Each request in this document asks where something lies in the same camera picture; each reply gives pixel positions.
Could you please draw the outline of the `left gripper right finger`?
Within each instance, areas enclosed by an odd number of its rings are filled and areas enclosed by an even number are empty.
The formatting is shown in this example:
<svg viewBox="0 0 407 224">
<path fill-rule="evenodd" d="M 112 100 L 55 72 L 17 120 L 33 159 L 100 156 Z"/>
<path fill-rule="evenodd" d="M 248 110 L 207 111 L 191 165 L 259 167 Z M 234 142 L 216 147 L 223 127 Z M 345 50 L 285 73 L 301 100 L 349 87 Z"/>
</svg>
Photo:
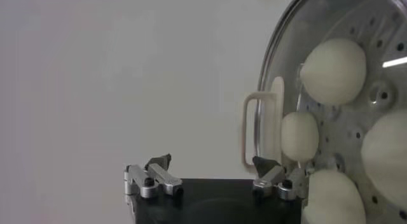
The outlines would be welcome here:
<svg viewBox="0 0 407 224">
<path fill-rule="evenodd" d="M 252 194 L 256 200 L 276 195 L 281 200 L 307 199 L 307 173 L 303 168 L 286 172 L 276 160 L 259 156 L 252 158 L 258 173 L 252 183 Z"/>
</svg>

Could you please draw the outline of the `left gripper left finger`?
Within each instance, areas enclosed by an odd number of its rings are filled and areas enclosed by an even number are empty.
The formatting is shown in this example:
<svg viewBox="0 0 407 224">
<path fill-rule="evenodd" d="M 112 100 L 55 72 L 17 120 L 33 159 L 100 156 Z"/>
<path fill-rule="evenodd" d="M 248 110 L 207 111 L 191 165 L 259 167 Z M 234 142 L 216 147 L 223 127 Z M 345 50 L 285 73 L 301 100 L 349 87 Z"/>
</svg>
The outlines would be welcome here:
<svg viewBox="0 0 407 224">
<path fill-rule="evenodd" d="M 144 199 L 158 196 L 159 188 L 165 195 L 175 197 L 183 193 L 183 181 L 168 172 L 171 154 L 150 158 L 142 167 L 127 165 L 124 173 L 124 194 L 140 195 Z"/>
</svg>

